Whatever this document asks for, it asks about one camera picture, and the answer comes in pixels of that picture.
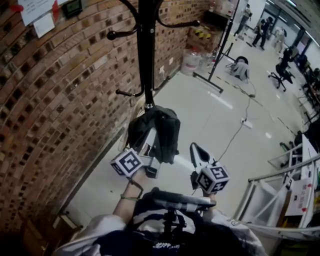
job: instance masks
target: office chair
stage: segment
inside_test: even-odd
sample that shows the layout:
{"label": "office chair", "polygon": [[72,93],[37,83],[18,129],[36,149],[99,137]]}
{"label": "office chair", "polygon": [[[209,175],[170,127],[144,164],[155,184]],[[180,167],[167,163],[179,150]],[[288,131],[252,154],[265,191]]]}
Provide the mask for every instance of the office chair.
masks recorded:
{"label": "office chair", "polygon": [[268,78],[276,79],[278,81],[278,86],[276,88],[279,89],[280,86],[282,86],[284,88],[283,91],[285,92],[287,88],[285,87],[283,82],[287,80],[290,84],[292,84],[292,74],[286,71],[286,66],[282,65],[282,62],[275,66],[275,70],[278,73],[278,75],[274,72],[271,72],[271,74],[268,75]]}

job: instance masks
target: brick wall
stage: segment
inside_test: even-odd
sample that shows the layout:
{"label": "brick wall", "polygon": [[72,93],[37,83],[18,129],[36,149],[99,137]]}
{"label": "brick wall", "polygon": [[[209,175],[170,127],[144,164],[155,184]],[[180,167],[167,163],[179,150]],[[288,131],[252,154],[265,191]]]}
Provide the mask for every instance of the brick wall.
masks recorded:
{"label": "brick wall", "polygon": [[[134,24],[118,0],[84,0],[83,12],[37,38],[32,25],[0,6],[0,231],[20,229],[18,211],[56,213],[116,127],[128,97],[139,90],[137,38],[106,34]],[[165,1],[166,23],[199,19],[207,0]],[[165,75],[181,62],[187,28],[156,27],[155,70]],[[156,75],[156,84],[162,75]]]}

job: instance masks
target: plastic container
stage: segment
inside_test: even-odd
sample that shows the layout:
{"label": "plastic container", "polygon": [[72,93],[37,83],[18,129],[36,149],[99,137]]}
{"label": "plastic container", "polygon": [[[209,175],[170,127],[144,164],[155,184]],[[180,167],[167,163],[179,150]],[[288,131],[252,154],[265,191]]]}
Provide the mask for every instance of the plastic container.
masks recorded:
{"label": "plastic container", "polygon": [[199,67],[201,55],[196,48],[184,50],[183,61],[181,65],[181,73],[192,76],[194,71]]}
{"label": "plastic container", "polygon": [[221,13],[227,16],[232,16],[235,5],[230,1],[224,1],[222,4]]}
{"label": "plastic container", "polygon": [[209,4],[209,12],[214,12],[216,10],[217,4],[215,0],[211,0]]}
{"label": "plastic container", "polygon": [[212,63],[215,60],[215,55],[212,55],[211,53],[203,52],[201,53],[201,60],[198,67],[198,70],[201,72],[208,72],[209,69],[212,67]]}
{"label": "plastic container", "polygon": [[215,11],[217,13],[221,13],[223,4],[224,4],[224,0],[215,0]]}

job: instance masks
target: paper sign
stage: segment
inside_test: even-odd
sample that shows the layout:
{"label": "paper sign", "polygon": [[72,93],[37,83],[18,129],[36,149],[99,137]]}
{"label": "paper sign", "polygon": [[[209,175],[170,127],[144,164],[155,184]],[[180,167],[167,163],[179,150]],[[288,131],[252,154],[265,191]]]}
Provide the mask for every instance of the paper sign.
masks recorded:
{"label": "paper sign", "polygon": [[41,15],[52,9],[55,0],[18,0],[19,5],[23,6],[21,12],[25,26],[35,21]]}
{"label": "paper sign", "polygon": [[47,15],[35,21],[33,25],[38,38],[42,37],[44,34],[55,28],[51,13],[48,13]]}
{"label": "paper sign", "polygon": [[291,186],[291,197],[285,216],[301,216],[308,208],[308,197],[312,191],[310,178],[294,181]]}

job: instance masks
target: black shirt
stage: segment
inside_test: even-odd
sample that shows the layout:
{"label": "black shirt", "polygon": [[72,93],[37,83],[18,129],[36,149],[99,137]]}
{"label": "black shirt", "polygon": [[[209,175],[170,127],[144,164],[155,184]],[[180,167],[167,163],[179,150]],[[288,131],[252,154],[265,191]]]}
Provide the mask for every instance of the black shirt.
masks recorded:
{"label": "black shirt", "polygon": [[261,30],[263,31],[264,35],[267,35],[268,29],[270,27],[270,22],[266,21],[262,26],[261,26]]}

